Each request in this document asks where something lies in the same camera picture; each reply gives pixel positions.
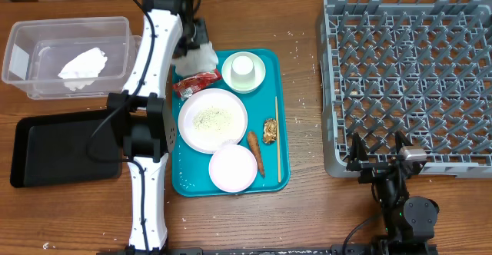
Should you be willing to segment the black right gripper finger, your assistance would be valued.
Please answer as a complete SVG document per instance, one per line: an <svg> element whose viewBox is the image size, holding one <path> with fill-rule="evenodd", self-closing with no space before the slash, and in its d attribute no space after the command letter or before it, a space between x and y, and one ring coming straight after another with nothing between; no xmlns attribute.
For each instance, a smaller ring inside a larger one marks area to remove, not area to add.
<svg viewBox="0 0 492 255"><path fill-rule="evenodd" d="M352 135L352 145L350 148L349 161L368 161L365 145L358 133Z"/></svg>
<svg viewBox="0 0 492 255"><path fill-rule="evenodd" d="M409 155L412 151L413 144L407 139L407 137L401 132L396 131L395 134L395 149L398 155Z"/></svg>

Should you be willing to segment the white tissue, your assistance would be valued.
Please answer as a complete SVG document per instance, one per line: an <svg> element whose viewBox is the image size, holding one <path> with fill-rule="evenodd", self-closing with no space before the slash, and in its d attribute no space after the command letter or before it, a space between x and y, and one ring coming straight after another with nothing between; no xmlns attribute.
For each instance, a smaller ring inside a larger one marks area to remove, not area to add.
<svg viewBox="0 0 492 255"><path fill-rule="evenodd" d="M212 72L218 65L218 56L212 43L201 44L198 49L171 60L177 75L186 78L199 73Z"/></svg>

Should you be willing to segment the red snack wrapper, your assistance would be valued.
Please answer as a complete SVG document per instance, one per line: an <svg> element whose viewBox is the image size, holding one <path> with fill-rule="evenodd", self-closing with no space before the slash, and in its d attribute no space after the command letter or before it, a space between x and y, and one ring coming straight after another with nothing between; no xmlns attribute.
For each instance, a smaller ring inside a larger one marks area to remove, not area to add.
<svg viewBox="0 0 492 255"><path fill-rule="evenodd" d="M190 98L193 94L198 93L206 87L214 84L222 79L222 75L217 69L210 72L202 72L193 75L188 78L184 78L179 82L173 84L172 88L176 95L185 100Z"/></svg>

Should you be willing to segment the white paper cup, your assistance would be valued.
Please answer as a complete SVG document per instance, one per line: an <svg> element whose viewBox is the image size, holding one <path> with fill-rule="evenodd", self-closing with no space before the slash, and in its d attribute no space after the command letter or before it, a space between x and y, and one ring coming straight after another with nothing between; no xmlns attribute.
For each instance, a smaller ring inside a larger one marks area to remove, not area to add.
<svg viewBox="0 0 492 255"><path fill-rule="evenodd" d="M232 84L236 88L251 88L254 77L254 62L246 55L237 56L231 64Z"/></svg>

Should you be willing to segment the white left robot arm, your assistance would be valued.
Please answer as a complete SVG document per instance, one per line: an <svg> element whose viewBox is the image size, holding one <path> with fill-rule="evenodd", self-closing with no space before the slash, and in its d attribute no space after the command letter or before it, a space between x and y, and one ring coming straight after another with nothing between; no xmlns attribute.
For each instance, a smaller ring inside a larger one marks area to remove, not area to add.
<svg viewBox="0 0 492 255"><path fill-rule="evenodd" d="M141 0L141 44L122 92L107 99L110 124L131 174L132 225L123 254L163 254L165 168L174 149L177 126L166 104L173 64L183 76L213 71L218 65L204 19L196 18L201 0Z"/></svg>

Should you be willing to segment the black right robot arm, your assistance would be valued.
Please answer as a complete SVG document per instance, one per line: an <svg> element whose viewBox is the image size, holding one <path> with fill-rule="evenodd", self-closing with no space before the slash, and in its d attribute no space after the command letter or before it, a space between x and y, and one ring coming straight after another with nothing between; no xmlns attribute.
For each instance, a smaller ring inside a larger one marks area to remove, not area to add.
<svg viewBox="0 0 492 255"><path fill-rule="evenodd" d="M440 212L438 204L425 197L412 197L406 179L419 174L427 163L427 153L413 145L401 131L395 134L397 155L389 161L371 163L361 137L352 136L348 171L360 174L360 184L370 184L373 198L381 212L356 226L345 238L342 254L436 254L437 247L427 242L434 237ZM385 225L385 235L377 235L369 244L351 243L361 228L378 218Z"/></svg>

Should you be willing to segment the grey dishwasher rack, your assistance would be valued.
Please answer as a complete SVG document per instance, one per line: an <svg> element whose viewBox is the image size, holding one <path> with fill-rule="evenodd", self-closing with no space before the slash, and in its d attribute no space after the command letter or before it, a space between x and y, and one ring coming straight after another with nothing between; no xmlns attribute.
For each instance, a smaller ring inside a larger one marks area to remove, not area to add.
<svg viewBox="0 0 492 255"><path fill-rule="evenodd" d="M328 174L353 134L382 162L400 131L425 174L491 176L491 0L323 0L317 58Z"/></svg>

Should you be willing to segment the light green bowl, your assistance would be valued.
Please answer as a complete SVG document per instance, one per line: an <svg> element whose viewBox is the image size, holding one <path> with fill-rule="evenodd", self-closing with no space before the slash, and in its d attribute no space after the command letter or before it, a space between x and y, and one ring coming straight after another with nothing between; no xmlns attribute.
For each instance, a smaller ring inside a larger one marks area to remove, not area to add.
<svg viewBox="0 0 492 255"><path fill-rule="evenodd" d="M240 51L228 56L221 68L226 85L239 94L255 91L266 76L266 67L259 56Z"/></svg>

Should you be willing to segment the large white plate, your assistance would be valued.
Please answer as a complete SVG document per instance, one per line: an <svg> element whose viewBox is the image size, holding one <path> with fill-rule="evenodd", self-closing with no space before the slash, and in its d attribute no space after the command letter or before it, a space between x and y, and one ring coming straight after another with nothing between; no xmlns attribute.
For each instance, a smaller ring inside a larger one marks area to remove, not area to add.
<svg viewBox="0 0 492 255"><path fill-rule="evenodd" d="M209 88L193 94L178 114L178 130L193 150L213 154L228 144L238 144L248 127L243 102L230 91Z"/></svg>

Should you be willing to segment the brown food scrap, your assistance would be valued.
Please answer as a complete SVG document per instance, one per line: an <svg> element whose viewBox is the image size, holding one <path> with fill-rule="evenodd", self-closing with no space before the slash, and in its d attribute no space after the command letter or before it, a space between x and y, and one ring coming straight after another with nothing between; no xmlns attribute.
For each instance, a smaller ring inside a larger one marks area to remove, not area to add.
<svg viewBox="0 0 492 255"><path fill-rule="evenodd" d="M265 144L273 144L277 140L277 121L273 118L268 118L264 121L263 138Z"/></svg>

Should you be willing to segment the teal plastic tray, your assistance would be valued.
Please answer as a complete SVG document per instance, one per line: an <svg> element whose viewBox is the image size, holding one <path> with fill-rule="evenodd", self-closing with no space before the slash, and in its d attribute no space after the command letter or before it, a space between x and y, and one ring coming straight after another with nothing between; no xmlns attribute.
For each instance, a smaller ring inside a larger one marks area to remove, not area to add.
<svg viewBox="0 0 492 255"><path fill-rule="evenodd" d="M264 122L269 118L279 120L280 143L259 142L264 163L265 176L257 175L245 194L273 192L283 189L291 176L288 150L288 133L284 113L284 98L281 69L277 55L268 49L250 49L266 67L266 76L259 87L248 94L237 97L248 114L248 131L262 137ZM196 151L185 140L185 132L179 130L175 149L172 151L172 185L185 197L209 197L225 195L216 187L209 175L208 165L212 155Z"/></svg>

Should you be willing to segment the wooden chopstick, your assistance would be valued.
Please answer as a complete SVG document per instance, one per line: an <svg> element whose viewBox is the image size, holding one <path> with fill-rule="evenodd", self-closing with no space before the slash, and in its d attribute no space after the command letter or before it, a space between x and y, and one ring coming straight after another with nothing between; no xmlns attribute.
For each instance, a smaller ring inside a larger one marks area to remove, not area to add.
<svg viewBox="0 0 492 255"><path fill-rule="evenodd" d="M280 122L279 122L279 110L278 110L278 97L275 99L275 122L276 122L276 144L277 144L277 165L278 165L278 183L281 182L281 147L280 147Z"/></svg>

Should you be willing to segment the orange carrot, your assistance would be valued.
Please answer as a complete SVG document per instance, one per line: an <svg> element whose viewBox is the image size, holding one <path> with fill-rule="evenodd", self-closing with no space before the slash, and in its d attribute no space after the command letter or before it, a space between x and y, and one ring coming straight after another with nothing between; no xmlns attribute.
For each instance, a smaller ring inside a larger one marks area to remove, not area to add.
<svg viewBox="0 0 492 255"><path fill-rule="evenodd" d="M247 135L247 141L251 153L254 155L255 160L257 161L258 171L260 172L260 175L262 177L265 177L264 165L257 135L253 131L249 131Z"/></svg>

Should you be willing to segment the white crumpled napkin in bin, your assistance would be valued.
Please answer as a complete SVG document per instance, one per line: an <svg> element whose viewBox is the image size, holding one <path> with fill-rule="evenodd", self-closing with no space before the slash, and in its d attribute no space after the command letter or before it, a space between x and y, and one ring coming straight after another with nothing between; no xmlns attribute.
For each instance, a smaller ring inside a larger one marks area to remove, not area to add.
<svg viewBox="0 0 492 255"><path fill-rule="evenodd" d="M65 87L71 91L81 90L91 85L104 69L108 58L100 48L92 48L76 56L67 63L58 73L61 79L78 79L78 81L65 82Z"/></svg>

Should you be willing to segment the black plastic tray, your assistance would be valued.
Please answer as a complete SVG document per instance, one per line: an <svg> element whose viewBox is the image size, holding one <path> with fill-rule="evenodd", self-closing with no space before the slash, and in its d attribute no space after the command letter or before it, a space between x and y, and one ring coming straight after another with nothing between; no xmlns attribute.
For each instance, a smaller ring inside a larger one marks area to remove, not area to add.
<svg viewBox="0 0 492 255"><path fill-rule="evenodd" d="M107 110L21 119L15 129L10 183L39 187L117 178L121 165L91 161L85 146Z"/></svg>

